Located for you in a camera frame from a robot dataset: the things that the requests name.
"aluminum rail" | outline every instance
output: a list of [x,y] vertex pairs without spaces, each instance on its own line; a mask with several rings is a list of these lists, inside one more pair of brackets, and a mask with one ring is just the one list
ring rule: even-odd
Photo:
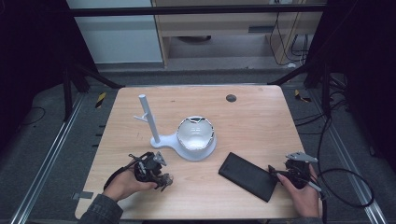
[[78,111],[81,109],[81,103],[84,99],[84,94],[79,93],[78,97],[75,102],[73,113],[71,114],[69,120],[65,121],[62,125],[58,135],[56,136],[52,146],[47,154],[46,159],[44,159],[40,170],[38,171],[37,175],[35,176],[35,180],[33,181],[32,185],[30,186],[29,190],[27,191],[23,201],[21,202],[18,210],[15,212],[14,216],[10,220],[12,224],[23,224],[26,222],[27,218],[30,215],[30,212],[35,205],[35,201],[38,198],[41,190],[44,187],[44,184],[47,181],[47,178],[52,170],[52,167],[56,161],[56,158],[59,155],[59,152],[64,145],[64,141],[66,136],[69,134],[71,127],[76,119]]

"white cabinet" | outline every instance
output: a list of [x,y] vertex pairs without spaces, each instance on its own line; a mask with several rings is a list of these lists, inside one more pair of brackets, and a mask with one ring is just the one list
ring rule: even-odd
[[[149,0],[67,0],[70,8],[151,7]],[[162,63],[153,16],[76,17],[96,64]]]

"sleeve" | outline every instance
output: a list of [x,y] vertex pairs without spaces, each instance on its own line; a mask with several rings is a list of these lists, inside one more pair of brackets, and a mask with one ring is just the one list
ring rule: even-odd
[[293,221],[292,224],[323,224],[319,217],[300,217]]
[[122,213],[122,209],[116,202],[105,195],[98,194],[88,210],[82,215],[78,224],[117,224]]

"black phone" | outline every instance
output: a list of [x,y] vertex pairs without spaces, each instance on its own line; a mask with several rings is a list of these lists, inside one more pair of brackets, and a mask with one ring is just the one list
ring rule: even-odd
[[219,175],[266,202],[270,201],[277,183],[267,171],[232,152],[219,168]]

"wrist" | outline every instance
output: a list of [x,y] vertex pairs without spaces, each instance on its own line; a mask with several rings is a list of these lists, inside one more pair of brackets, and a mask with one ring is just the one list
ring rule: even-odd
[[116,203],[120,200],[120,196],[117,194],[117,192],[114,192],[111,189],[105,189],[102,194]]

